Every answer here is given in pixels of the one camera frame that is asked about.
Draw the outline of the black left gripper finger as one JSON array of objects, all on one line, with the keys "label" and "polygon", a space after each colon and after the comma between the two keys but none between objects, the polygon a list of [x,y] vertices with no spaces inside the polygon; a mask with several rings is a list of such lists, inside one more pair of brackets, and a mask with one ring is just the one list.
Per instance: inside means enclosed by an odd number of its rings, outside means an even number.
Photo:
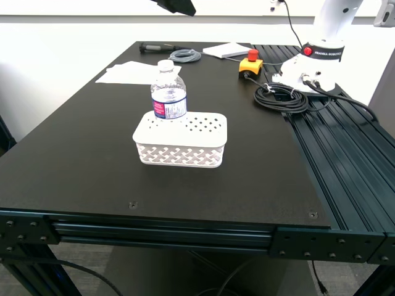
[{"label": "black left gripper finger", "polygon": [[159,7],[163,8],[171,13],[176,12],[176,8],[172,4],[171,0],[151,0],[151,1],[156,3]]}]

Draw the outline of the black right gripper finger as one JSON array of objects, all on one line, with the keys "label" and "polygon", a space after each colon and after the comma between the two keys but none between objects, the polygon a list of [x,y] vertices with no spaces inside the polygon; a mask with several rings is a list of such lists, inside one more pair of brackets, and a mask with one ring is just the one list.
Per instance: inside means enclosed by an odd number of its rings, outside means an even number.
[{"label": "black right gripper finger", "polygon": [[196,9],[192,3],[192,0],[176,0],[175,8],[177,12],[183,15],[195,16],[196,14]]}]

